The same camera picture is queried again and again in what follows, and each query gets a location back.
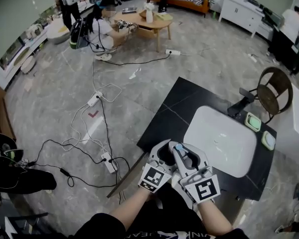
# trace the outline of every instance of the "wooden chair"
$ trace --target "wooden chair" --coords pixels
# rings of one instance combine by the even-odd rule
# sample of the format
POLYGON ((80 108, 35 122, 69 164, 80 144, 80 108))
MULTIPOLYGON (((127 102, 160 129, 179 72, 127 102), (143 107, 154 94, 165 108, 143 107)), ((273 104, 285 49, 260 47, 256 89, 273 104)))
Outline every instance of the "wooden chair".
POLYGON ((266 124, 270 122, 275 115, 286 111, 293 102, 294 93, 291 81, 289 80, 288 76, 277 67, 268 67, 262 72, 257 88, 250 90, 249 92, 253 92, 255 90, 257 90, 255 99, 260 101, 262 106, 269 114, 269 120, 266 122, 266 124), (272 73, 272 76, 266 84, 261 84, 261 80, 268 73, 272 73), (271 85, 278 94, 275 95, 268 85, 271 85), (280 109, 277 98, 285 91, 288 91, 288 101, 285 107, 280 109))

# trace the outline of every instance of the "black countertop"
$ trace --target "black countertop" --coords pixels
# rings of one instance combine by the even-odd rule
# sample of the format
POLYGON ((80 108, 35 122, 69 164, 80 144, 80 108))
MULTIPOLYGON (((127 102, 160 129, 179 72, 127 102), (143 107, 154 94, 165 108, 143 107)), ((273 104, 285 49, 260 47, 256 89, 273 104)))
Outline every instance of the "black countertop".
MULTIPOLYGON (((227 109, 231 105, 229 101, 179 77, 137 145, 145 152, 150 152, 156 144, 166 139, 183 142, 189 124, 199 107, 210 106, 227 115, 227 109)), ((235 120, 244 124, 246 115, 247 112, 242 111, 235 120)), ((257 137, 255 154, 244 177, 236 178, 213 168, 221 190, 237 194, 240 198, 260 199, 274 157, 274 151, 269 151, 261 143, 264 131, 268 131, 274 138, 277 137, 276 131, 262 123, 260 131, 255 133, 257 137)))

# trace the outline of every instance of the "white sink basin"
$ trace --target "white sink basin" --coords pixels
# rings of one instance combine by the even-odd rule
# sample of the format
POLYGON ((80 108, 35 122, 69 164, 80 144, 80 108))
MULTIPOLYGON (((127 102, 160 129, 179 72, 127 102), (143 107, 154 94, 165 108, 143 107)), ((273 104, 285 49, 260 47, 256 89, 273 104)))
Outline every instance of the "white sink basin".
POLYGON ((197 109, 184 136, 207 155, 209 164, 236 178, 247 174, 257 144, 253 131, 211 107, 197 109))

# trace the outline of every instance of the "white shirt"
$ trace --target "white shirt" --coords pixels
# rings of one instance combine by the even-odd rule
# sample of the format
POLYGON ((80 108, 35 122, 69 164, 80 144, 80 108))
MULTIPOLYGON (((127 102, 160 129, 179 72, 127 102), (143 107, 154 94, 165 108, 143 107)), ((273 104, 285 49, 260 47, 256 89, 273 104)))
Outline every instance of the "white shirt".
POLYGON ((113 29, 110 26, 110 24, 108 24, 102 18, 99 19, 99 20, 96 20, 96 19, 93 20, 93 24, 92 24, 93 33, 91 33, 89 31, 89 41, 92 42, 95 45, 99 45, 100 48, 102 49, 102 45, 101 45, 101 42, 100 42, 100 39, 99 39, 99 26, 100 26, 100 39, 101 39, 101 41, 103 39, 107 38, 106 34, 109 33, 109 32, 111 32, 113 29))
POLYGON ((285 10, 283 13, 285 23, 280 31, 285 34, 293 43, 295 43, 299 34, 299 14, 294 10, 285 10))

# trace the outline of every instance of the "faucet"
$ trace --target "faucet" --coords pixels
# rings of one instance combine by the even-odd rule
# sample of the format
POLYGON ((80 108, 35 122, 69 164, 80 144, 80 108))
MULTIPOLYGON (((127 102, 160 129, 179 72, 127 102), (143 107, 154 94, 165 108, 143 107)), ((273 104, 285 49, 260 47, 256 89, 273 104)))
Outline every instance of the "faucet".
POLYGON ((247 105, 255 100, 255 96, 243 88, 239 88, 239 93, 244 96, 243 99, 227 109, 228 116, 234 119, 247 105))

